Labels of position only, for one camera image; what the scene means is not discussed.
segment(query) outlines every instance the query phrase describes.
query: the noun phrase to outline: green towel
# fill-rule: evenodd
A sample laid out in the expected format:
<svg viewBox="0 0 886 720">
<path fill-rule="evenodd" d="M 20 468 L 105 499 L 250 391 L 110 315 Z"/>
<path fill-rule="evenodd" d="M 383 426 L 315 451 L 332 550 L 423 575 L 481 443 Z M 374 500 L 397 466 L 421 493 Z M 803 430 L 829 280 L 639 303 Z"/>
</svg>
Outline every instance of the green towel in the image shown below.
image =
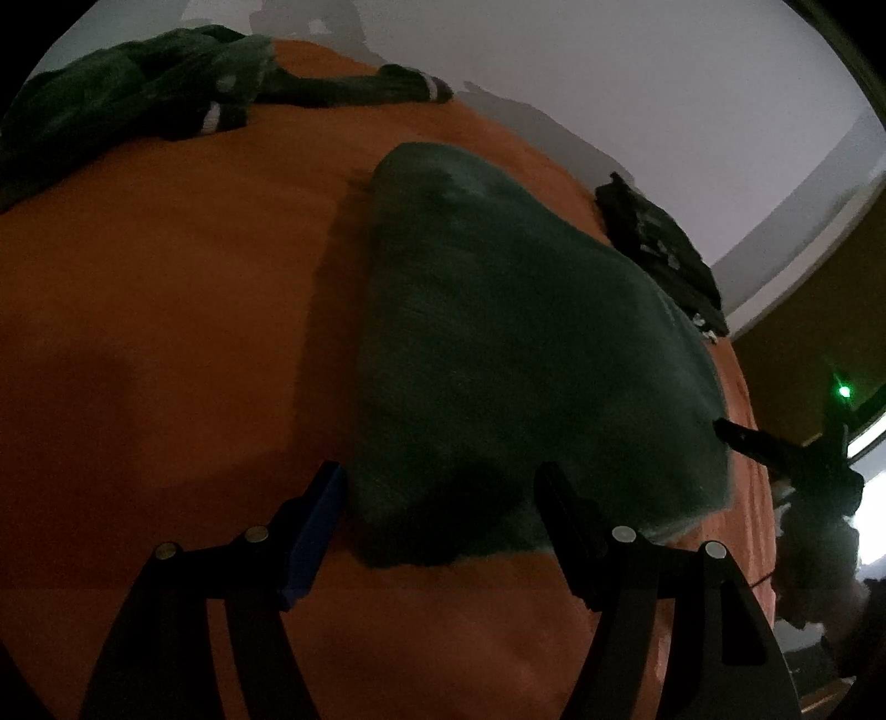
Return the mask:
<svg viewBox="0 0 886 720">
<path fill-rule="evenodd" d="M 640 268 L 463 150 L 400 145 L 374 188 L 351 497 L 365 563 L 548 548 L 547 460 L 656 542 L 728 506 L 716 369 Z"/>
</svg>

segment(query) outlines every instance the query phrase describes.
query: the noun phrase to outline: dark green cloth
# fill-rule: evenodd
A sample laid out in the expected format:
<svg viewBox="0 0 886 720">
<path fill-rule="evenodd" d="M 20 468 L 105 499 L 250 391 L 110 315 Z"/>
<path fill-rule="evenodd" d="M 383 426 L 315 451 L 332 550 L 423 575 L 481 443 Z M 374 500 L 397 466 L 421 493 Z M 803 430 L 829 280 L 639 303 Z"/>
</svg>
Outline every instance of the dark green cloth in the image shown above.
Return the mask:
<svg viewBox="0 0 886 720">
<path fill-rule="evenodd" d="M 0 121 L 0 212 L 136 136 L 170 140 L 246 125 L 253 102 L 304 107 L 446 102 L 439 78 L 388 65 L 375 75 L 298 78 L 264 35 L 220 25 L 123 43 L 29 80 Z"/>
<path fill-rule="evenodd" d="M 692 241 L 618 173 L 611 178 L 594 193 L 612 245 L 648 272 L 702 334 L 711 340 L 726 337 L 717 283 Z"/>
<path fill-rule="evenodd" d="M 716 369 L 640 268 L 453 147 L 400 145 L 374 193 L 351 498 L 364 562 L 548 547 L 532 503 L 547 460 L 659 542 L 729 504 Z"/>
</svg>

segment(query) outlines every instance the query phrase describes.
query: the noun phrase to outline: orange bed sheet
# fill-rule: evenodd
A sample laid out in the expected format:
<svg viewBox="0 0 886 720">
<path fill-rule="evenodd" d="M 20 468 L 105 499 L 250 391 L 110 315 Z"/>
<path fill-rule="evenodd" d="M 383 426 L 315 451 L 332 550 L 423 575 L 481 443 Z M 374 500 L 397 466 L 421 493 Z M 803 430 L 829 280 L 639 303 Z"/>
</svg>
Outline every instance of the orange bed sheet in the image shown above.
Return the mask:
<svg viewBox="0 0 886 720">
<path fill-rule="evenodd" d="M 296 74 L 370 72 L 310 43 L 277 55 Z M 59 720 L 156 543 L 225 543 L 351 457 L 367 182 L 407 141 L 481 155 L 606 242 L 587 189 L 458 102 L 256 106 L 235 132 L 118 147 L 0 216 L 0 638 Z M 710 350 L 730 417 L 753 426 L 730 343 Z M 732 473 L 733 507 L 677 545 L 718 539 L 754 582 L 774 564 L 768 483 L 745 458 Z M 245 717 L 210 605 L 226 712 Z M 555 720 L 595 627 L 550 555 L 369 570 L 344 530 L 284 621 L 325 720 Z"/>
</svg>

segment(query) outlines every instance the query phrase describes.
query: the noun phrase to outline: black clothing item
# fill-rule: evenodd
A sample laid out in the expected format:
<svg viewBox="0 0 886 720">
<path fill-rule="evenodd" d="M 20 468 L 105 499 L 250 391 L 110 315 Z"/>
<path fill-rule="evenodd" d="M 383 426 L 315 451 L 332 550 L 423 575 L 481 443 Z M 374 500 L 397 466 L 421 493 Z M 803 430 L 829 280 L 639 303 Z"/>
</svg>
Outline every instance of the black clothing item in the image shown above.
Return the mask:
<svg viewBox="0 0 886 720">
<path fill-rule="evenodd" d="M 717 283 L 686 233 L 618 173 L 610 177 L 612 182 L 598 187 L 595 195 L 612 245 L 640 265 L 700 333 L 709 340 L 726 337 L 729 328 Z"/>
</svg>

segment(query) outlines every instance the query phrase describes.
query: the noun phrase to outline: screw head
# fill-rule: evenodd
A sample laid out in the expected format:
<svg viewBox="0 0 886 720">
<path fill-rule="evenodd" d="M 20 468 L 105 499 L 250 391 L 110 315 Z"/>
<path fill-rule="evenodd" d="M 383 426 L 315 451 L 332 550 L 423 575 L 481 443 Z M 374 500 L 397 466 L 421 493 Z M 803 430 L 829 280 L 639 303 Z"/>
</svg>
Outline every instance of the screw head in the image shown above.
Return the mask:
<svg viewBox="0 0 886 720">
<path fill-rule="evenodd" d="M 708 553 L 715 560 L 722 560 L 726 557 L 726 546 L 722 543 L 718 543 L 714 540 L 712 543 L 708 543 L 704 547 L 704 551 Z"/>
<path fill-rule="evenodd" d="M 263 543 L 268 539 L 268 529 L 264 525 L 253 525 L 243 534 L 247 543 Z"/>
<path fill-rule="evenodd" d="M 161 543 L 154 549 L 154 557 L 157 560 L 169 560 L 178 552 L 175 543 Z"/>
<path fill-rule="evenodd" d="M 627 525 L 619 525 L 618 527 L 613 528 L 612 536 L 620 543 L 632 543 L 637 539 L 637 533 L 634 532 L 633 528 L 629 528 Z"/>
</svg>

